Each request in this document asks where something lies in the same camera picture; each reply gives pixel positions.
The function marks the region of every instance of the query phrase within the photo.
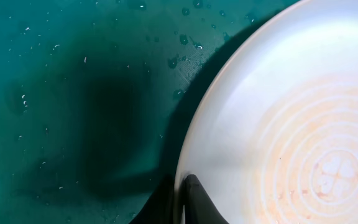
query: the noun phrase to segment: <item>plate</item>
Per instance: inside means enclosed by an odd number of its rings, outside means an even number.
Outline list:
[[[241,45],[193,117],[176,196],[188,174],[232,224],[358,223],[358,1],[300,1]]]

